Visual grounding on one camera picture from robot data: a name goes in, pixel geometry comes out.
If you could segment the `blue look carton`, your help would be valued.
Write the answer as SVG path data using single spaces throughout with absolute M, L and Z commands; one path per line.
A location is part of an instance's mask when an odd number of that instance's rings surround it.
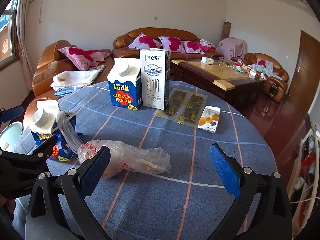
M 31 125 L 35 144 L 40 146 L 52 136 L 57 137 L 50 159 L 56 161 L 71 161 L 82 142 L 82 133 L 77 133 L 76 115 L 59 109 L 56 100 L 42 100 L 36 103 L 37 110 L 33 114 Z
M 139 110 L 142 105 L 141 59 L 115 58 L 107 76 L 113 106 Z

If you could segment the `clear red printed plastic bag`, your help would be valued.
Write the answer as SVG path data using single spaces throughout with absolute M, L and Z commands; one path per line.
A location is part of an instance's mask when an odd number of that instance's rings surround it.
M 103 179 L 109 179 L 122 170 L 144 174 L 170 172 L 171 157 L 162 148 L 143 149 L 113 140 L 91 140 L 80 145 L 76 153 L 79 163 L 92 159 L 103 146 L 108 147 L 111 154 Z

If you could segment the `beige curtain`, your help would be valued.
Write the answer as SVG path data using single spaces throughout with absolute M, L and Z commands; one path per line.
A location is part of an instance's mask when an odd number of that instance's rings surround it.
M 25 76 L 33 76 L 33 69 L 30 66 L 30 60 L 25 45 L 27 12 L 29 9 L 29 3 L 30 0 L 18 0 L 16 23 L 20 61 L 22 63 Z

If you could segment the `blue plaid folded cloth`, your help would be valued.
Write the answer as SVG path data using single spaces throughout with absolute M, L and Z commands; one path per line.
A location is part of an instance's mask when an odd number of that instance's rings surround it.
M 66 87 L 66 88 L 59 88 L 55 93 L 55 97 L 64 97 L 65 95 L 72 94 L 78 90 L 82 89 L 82 87 Z

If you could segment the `blue plaid tablecloth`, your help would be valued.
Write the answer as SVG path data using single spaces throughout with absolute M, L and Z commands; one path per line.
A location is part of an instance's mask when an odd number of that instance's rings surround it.
M 98 221 L 95 239 L 101 230 L 112 239 L 209 236 L 233 201 L 209 160 L 213 143 L 255 172 L 277 169 L 270 148 L 245 117 L 213 95 L 202 96 L 221 109 L 215 133 L 163 119 L 153 108 L 113 106 L 106 82 L 59 100 L 62 111 L 76 114 L 86 154 L 105 140 L 130 146 L 85 199 Z

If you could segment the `small orange juice box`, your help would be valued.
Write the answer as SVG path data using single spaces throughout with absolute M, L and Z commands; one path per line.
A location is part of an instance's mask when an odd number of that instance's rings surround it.
M 199 120 L 198 128 L 210 133 L 216 133 L 220 118 L 219 107 L 206 106 Z

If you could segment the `brown leather chaise sofa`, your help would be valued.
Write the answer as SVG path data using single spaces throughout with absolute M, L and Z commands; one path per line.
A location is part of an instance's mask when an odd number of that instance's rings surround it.
M 33 114 L 37 110 L 36 102 L 39 100 L 57 100 L 58 97 L 54 96 L 55 90 L 50 86 L 53 83 L 53 77 L 57 74 L 67 71 L 75 70 L 78 68 L 68 59 L 63 53 L 59 52 L 59 48 L 63 47 L 77 47 L 72 45 L 66 40 L 59 40 L 55 43 L 50 44 L 43 51 L 40 60 L 37 65 L 37 70 L 33 77 L 33 93 L 35 99 L 29 103 L 23 118 L 23 127 L 27 129 L 31 124 Z M 103 51 L 111 53 L 109 49 L 101 49 Z M 105 69 L 102 73 L 98 74 L 94 83 L 100 83 L 107 80 L 107 75 L 114 65 L 114 59 L 110 54 L 105 62 L 98 64 L 104 65 Z

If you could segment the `white stained folded cloth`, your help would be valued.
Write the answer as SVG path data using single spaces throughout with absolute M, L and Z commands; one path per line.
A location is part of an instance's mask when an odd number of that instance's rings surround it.
M 50 85 L 53 90 L 68 87 L 86 87 L 93 83 L 98 76 L 98 70 L 85 71 L 64 71 L 53 77 L 53 83 Z

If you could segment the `green seaweed packet right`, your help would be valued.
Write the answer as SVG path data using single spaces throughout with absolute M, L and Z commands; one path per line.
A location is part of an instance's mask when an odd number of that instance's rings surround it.
M 187 93 L 187 98 L 183 100 L 182 107 L 175 122 L 196 129 L 204 107 L 206 106 L 206 101 L 206 95 L 192 92 Z

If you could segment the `green seaweed packet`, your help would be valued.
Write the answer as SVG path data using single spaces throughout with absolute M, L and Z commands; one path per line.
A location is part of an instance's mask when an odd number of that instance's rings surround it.
M 192 92 L 187 93 L 187 98 L 183 100 L 182 107 L 175 122 L 196 129 L 204 107 L 206 106 L 206 101 L 206 95 Z
M 159 118 L 176 121 L 185 109 L 191 92 L 188 90 L 174 88 L 169 95 L 169 102 L 164 110 L 158 109 L 156 116 Z

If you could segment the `pink pillow on chaise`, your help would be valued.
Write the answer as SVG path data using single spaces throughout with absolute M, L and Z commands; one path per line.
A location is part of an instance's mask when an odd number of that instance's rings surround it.
M 103 50 L 83 50 L 78 47 L 63 47 L 58 49 L 63 53 L 78 70 L 88 70 L 96 67 L 99 63 L 105 62 L 110 55 L 109 52 Z

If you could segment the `green seaweed packet left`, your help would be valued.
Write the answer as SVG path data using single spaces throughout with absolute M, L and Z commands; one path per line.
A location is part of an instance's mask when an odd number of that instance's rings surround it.
M 169 102 L 164 110 L 158 109 L 156 116 L 159 118 L 176 121 L 185 109 L 191 92 L 188 90 L 174 88 L 169 95 Z

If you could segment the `wooden coffee table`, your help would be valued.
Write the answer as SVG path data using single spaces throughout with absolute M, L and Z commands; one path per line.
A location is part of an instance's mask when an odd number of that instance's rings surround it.
M 237 110 L 256 103 L 265 83 L 220 61 L 204 64 L 200 60 L 172 60 L 171 70 L 175 81 L 183 81 L 210 92 Z

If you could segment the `brown wooden door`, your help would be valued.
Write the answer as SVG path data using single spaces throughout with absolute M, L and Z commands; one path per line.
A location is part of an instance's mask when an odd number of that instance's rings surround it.
M 305 31 L 301 31 L 297 64 L 287 100 L 305 114 L 312 105 L 318 85 L 319 41 Z

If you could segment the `white tissue box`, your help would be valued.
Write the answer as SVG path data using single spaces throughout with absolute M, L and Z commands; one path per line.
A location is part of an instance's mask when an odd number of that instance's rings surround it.
M 203 64 L 214 64 L 214 59 L 210 57 L 202 57 L 201 58 L 201 63 Z

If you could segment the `pink cloth covered stand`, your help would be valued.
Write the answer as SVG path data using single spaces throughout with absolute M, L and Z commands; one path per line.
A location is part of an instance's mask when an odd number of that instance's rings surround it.
M 215 51 L 227 59 L 244 57 L 247 53 L 247 44 L 244 40 L 228 37 L 219 42 Z

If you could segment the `pink blanket on sofa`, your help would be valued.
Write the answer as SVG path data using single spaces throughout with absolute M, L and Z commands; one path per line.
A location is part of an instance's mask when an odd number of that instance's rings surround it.
M 198 41 L 198 46 L 204 51 L 215 51 L 215 46 L 212 42 L 209 42 L 205 39 L 200 39 Z

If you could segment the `white pure milk carton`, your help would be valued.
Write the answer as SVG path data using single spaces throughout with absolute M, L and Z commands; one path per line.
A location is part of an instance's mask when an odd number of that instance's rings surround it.
M 169 103 L 171 51 L 140 51 L 143 105 L 164 110 Z

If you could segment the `window with wooden frame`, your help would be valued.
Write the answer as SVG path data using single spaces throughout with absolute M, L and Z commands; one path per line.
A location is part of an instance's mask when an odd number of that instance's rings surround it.
M 18 0 L 11 0 L 1 15 L 0 67 L 4 70 L 19 59 L 16 31 Z

